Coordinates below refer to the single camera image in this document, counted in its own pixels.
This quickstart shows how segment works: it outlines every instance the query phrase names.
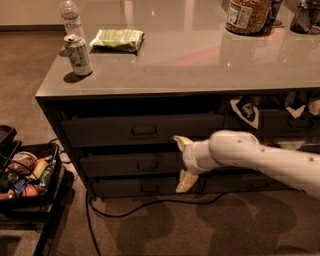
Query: silver can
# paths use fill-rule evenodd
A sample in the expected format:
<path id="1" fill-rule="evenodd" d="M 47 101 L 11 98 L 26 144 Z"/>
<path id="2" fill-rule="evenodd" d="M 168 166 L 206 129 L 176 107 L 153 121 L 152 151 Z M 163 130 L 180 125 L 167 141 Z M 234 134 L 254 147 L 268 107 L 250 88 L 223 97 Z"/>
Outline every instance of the silver can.
<path id="1" fill-rule="evenodd" d="M 78 76 L 87 76 L 92 73 L 92 66 L 85 40 L 71 34 L 64 37 L 65 48 L 73 69 Z"/>

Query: baseboard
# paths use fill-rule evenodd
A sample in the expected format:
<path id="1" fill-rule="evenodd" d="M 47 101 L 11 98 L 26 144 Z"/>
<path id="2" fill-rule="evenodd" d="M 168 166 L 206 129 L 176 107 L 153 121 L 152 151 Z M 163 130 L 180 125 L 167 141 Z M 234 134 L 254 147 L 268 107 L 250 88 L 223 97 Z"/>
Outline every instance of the baseboard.
<path id="1" fill-rule="evenodd" d="M 0 31 L 64 31 L 63 25 L 0 25 Z"/>

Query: jar label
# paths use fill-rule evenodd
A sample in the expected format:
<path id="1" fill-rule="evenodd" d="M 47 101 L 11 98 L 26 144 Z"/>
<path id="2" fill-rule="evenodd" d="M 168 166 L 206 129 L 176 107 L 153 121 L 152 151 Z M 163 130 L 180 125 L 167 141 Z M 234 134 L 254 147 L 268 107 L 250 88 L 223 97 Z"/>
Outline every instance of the jar label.
<path id="1" fill-rule="evenodd" d="M 247 28 L 252 8 L 241 6 L 230 1 L 227 22 L 238 28 Z"/>

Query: cabinet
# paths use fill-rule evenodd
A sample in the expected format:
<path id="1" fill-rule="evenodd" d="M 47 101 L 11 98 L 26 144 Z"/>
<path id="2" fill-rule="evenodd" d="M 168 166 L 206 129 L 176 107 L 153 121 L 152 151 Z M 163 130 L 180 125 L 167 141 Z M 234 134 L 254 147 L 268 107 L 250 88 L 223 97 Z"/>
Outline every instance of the cabinet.
<path id="1" fill-rule="evenodd" d="M 224 29 L 220 1 L 194 0 L 192 8 L 185 2 L 134 0 L 135 11 L 124 12 L 120 1 L 119 15 L 109 15 L 115 3 L 88 3 L 82 17 L 88 41 L 101 24 L 126 24 L 145 32 L 142 48 L 137 55 L 90 49 L 94 71 L 83 78 L 59 54 L 37 92 L 92 198 L 174 194 L 183 168 L 174 135 L 202 140 L 221 129 L 249 131 L 262 141 L 320 135 L 319 118 L 307 108 L 294 119 L 284 108 L 263 107 L 259 129 L 230 108 L 233 96 L 318 90 L 319 39 L 291 32 L 293 13 L 285 5 L 278 14 L 283 27 L 243 37 Z M 161 15 L 150 19 L 155 7 Z M 201 176 L 190 193 L 284 188 L 252 170 L 224 169 Z"/>

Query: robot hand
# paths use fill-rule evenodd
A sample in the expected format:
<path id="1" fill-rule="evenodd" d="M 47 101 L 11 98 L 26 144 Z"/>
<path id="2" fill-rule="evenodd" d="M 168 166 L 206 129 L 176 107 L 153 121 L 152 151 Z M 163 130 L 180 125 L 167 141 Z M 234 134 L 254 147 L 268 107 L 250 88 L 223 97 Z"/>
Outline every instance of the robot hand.
<path id="1" fill-rule="evenodd" d="M 188 191 L 198 175 L 219 167 L 250 168 L 320 199 L 320 155 L 261 145 L 251 133 L 221 130 L 193 142 L 174 136 L 186 170 L 176 191 Z"/>

